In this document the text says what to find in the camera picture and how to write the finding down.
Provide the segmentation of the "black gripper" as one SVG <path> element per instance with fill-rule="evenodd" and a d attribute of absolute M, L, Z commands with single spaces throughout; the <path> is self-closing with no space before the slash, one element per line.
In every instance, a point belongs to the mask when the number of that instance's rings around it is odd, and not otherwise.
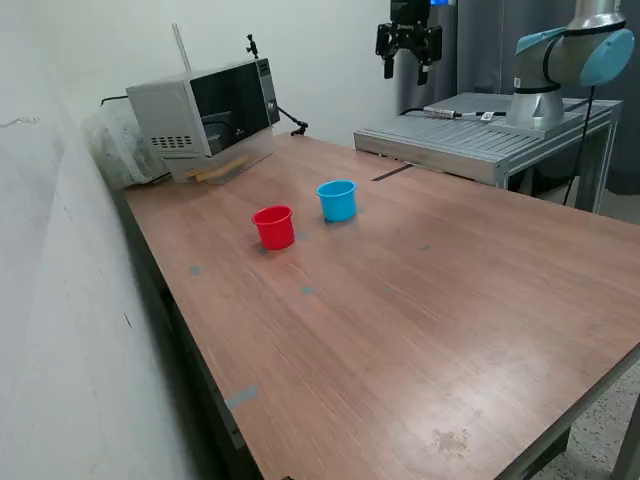
<path fill-rule="evenodd" d="M 430 16 L 429 0 L 392 0 L 391 23 L 377 29 L 375 53 L 382 59 L 384 78 L 394 75 L 394 58 L 400 48 L 413 46 L 418 60 L 418 84 L 426 84 L 431 65 L 442 58 L 443 30 L 441 26 L 427 27 Z"/>

